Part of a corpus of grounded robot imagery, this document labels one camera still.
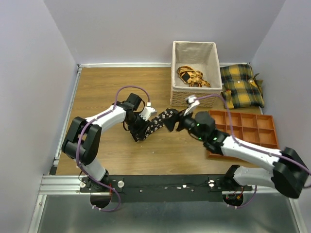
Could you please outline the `black floral tie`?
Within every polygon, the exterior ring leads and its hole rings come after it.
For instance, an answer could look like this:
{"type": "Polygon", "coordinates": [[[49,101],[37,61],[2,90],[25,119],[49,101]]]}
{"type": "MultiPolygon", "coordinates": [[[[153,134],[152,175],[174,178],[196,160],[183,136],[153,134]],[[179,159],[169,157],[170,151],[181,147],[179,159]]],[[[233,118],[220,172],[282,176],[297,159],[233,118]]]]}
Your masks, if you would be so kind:
{"type": "Polygon", "coordinates": [[[173,114],[177,114],[178,110],[173,108],[168,108],[165,111],[158,114],[158,116],[154,117],[151,121],[147,123],[147,126],[144,126],[143,129],[134,136],[134,140],[143,141],[151,134],[155,133],[157,130],[163,128],[165,126],[164,120],[169,119],[173,116],[173,114]]]}

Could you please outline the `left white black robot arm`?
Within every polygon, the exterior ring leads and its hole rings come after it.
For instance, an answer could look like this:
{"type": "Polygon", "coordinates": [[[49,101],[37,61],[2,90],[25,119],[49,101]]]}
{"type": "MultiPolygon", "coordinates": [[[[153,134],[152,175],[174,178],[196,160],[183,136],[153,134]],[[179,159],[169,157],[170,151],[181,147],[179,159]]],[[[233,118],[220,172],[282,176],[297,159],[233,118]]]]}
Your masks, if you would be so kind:
{"type": "Polygon", "coordinates": [[[134,141],[145,139],[145,133],[156,113],[151,103],[143,102],[131,93],[127,100],[116,101],[107,110],[92,117],[75,117],[68,129],[61,151],[74,160],[83,173],[88,175],[84,182],[89,189],[102,192],[109,186],[109,173],[97,159],[102,133],[122,123],[134,141]]]}

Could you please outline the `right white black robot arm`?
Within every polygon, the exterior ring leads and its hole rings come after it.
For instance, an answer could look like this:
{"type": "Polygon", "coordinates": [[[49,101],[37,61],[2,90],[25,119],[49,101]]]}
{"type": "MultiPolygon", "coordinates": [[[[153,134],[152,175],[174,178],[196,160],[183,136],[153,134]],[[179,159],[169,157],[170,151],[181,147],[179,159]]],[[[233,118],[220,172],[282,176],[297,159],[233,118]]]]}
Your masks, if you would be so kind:
{"type": "Polygon", "coordinates": [[[218,130],[215,120],[208,112],[198,112],[192,116],[174,111],[163,122],[170,132],[187,130],[203,142],[204,147],[211,153],[256,165],[256,168],[232,166],[223,179],[227,189],[258,185],[274,188],[288,198],[300,197],[309,176],[309,169],[294,149],[271,149],[237,139],[232,134],[218,130]]]}

